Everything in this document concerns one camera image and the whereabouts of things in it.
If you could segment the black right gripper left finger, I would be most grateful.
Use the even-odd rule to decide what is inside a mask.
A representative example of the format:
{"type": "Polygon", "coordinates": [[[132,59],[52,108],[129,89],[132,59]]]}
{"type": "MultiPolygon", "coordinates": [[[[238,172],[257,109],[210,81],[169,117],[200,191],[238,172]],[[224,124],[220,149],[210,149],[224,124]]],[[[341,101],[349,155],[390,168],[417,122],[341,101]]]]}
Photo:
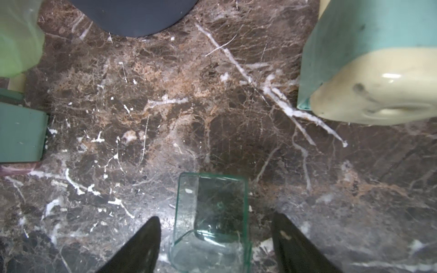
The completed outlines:
{"type": "Polygon", "coordinates": [[[159,217],[151,217],[97,272],[152,273],[160,252],[161,233],[159,217]]]}

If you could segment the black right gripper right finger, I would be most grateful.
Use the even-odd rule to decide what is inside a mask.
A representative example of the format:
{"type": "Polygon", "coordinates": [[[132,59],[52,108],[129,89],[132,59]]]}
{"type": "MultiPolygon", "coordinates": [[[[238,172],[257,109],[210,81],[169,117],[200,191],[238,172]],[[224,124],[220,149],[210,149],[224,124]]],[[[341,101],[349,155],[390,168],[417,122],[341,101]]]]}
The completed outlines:
{"type": "Polygon", "coordinates": [[[341,272],[283,213],[273,215],[272,239],[281,273],[341,272]]]}

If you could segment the clear green shavings tray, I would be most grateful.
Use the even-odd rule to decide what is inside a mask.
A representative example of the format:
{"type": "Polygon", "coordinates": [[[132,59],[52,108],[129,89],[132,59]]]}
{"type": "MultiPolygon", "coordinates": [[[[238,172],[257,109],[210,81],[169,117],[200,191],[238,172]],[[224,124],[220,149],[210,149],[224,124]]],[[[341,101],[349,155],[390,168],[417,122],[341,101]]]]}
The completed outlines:
{"type": "Polygon", "coordinates": [[[182,173],[169,250],[172,266],[181,273],[248,273],[251,258],[248,181],[182,173]]]}

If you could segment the mint green pencil sharpener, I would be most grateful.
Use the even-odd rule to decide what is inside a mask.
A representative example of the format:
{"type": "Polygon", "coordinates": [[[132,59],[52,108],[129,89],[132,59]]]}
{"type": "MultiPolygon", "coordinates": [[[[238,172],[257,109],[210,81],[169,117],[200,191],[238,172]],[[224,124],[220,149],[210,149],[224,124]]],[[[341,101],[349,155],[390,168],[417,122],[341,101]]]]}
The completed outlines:
{"type": "Polygon", "coordinates": [[[331,121],[397,125],[437,114],[435,1],[321,1],[297,107],[331,121]]]}

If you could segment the light green pencil sharpener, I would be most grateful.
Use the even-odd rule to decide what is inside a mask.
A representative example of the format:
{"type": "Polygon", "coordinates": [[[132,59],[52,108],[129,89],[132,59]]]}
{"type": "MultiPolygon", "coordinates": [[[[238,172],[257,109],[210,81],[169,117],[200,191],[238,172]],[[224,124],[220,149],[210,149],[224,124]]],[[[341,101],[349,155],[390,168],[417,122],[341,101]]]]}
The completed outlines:
{"type": "Polygon", "coordinates": [[[38,26],[42,1],[1,0],[1,77],[14,77],[36,66],[45,34],[38,26]]]}

